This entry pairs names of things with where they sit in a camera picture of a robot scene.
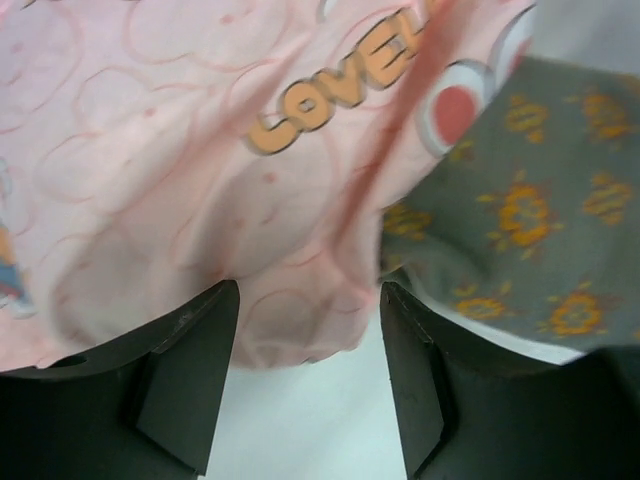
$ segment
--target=gray fabric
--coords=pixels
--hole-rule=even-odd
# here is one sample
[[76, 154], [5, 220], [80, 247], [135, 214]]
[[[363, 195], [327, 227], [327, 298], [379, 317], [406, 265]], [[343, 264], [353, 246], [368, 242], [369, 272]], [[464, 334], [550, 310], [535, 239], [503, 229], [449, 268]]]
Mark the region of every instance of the gray fabric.
[[386, 278], [520, 337], [639, 341], [640, 80], [526, 59], [385, 215]]

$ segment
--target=clothing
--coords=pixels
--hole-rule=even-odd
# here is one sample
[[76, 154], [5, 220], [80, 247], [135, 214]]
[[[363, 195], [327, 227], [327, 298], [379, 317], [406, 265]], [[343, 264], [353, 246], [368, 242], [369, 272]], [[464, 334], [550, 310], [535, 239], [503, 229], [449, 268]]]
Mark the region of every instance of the clothing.
[[638, 158], [640, 78], [526, 59], [387, 211], [383, 259], [418, 297], [521, 338], [638, 343]]
[[37, 314], [0, 312], [0, 368], [46, 366], [226, 278], [236, 364], [355, 348], [383, 209], [526, 50], [530, 0], [472, 3], [5, 0], [2, 220]]

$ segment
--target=cartoon print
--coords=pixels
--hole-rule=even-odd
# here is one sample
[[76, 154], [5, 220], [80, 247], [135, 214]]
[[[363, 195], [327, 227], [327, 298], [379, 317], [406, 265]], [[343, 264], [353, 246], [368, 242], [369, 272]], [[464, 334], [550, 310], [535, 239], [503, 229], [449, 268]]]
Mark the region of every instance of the cartoon print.
[[605, 225], [618, 225], [624, 219], [624, 209], [633, 197], [633, 188], [619, 183], [607, 173], [599, 173], [591, 180], [593, 193], [582, 204], [582, 210], [594, 215]]
[[549, 117], [549, 109], [533, 103], [525, 95], [513, 95], [511, 108], [505, 119], [507, 130], [524, 133], [530, 143], [544, 142], [544, 123]]
[[458, 297], [452, 307], [461, 315], [478, 321], [498, 320], [512, 317], [519, 312], [509, 308], [504, 299], [511, 292], [512, 283], [506, 281], [494, 295], [478, 296], [477, 285], [456, 288], [453, 294]]
[[476, 199], [497, 210], [499, 230], [487, 234], [491, 247], [498, 252], [507, 251], [510, 245], [520, 248], [523, 260], [539, 254], [542, 241], [564, 228], [549, 210], [544, 187], [525, 180], [526, 172], [521, 170], [507, 193], [481, 195]]
[[463, 60], [449, 65], [416, 111], [423, 145], [435, 157], [449, 152], [489, 103], [492, 81], [486, 65]]
[[539, 324], [540, 332], [552, 332], [560, 337], [607, 333], [604, 325], [605, 313], [615, 310], [620, 299], [610, 295], [595, 295], [589, 292], [590, 281], [584, 281], [565, 297], [549, 297], [556, 305], [547, 322]]
[[569, 97], [566, 101], [582, 104], [582, 113], [589, 122], [594, 143], [609, 142], [614, 150], [619, 150], [623, 138], [640, 131], [637, 125], [631, 123], [621, 102], [595, 88], [588, 89], [583, 97]]
[[[12, 192], [9, 167], [0, 158], [0, 198], [2, 210]], [[35, 314], [31, 298], [24, 285], [24, 272], [21, 272], [13, 248], [11, 234], [0, 217], [0, 308], [7, 307], [14, 318], [27, 318]]]

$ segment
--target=orange flower pattern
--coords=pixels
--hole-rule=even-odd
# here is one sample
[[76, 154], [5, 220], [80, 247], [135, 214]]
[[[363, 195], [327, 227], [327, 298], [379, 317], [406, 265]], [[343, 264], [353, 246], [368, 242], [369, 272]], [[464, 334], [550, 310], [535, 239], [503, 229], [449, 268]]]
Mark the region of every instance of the orange flower pattern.
[[523, 60], [387, 212], [382, 250], [396, 278], [527, 339], [640, 342], [638, 125], [640, 79]]
[[536, 253], [540, 243], [555, 230], [564, 225], [554, 221], [545, 195], [540, 186], [526, 183], [526, 172], [520, 171], [505, 194], [481, 195], [480, 203], [487, 203], [497, 209], [499, 230], [487, 234], [492, 247], [504, 252], [509, 245], [523, 249], [522, 258]]
[[594, 215], [605, 225], [618, 225], [624, 219], [624, 209], [633, 198], [633, 187], [626, 183], [616, 182], [606, 173], [593, 176], [591, 183], [593, 193], [582, 204], [582, 210]]
[[564, 298], [549, 297], [549, 302], [557, 306], [549, 321], [540, 324], [541, 331], [551, 331], [559, 336], [607, 333], [605, 313], [617, 308], [618, 299], [594, 295], [588, 291], [590, 287], [591, 282], [584, 282]]

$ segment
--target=red circle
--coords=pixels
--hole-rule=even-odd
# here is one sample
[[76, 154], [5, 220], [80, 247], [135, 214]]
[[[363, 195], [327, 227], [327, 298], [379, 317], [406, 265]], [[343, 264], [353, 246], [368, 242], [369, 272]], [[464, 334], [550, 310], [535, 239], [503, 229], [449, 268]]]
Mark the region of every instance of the red circle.
[[473, 124], [476, 102], [462, 87], [447, 87], [436, 98], [433, 116], [436, 129], [447, 145], [455, 144]]

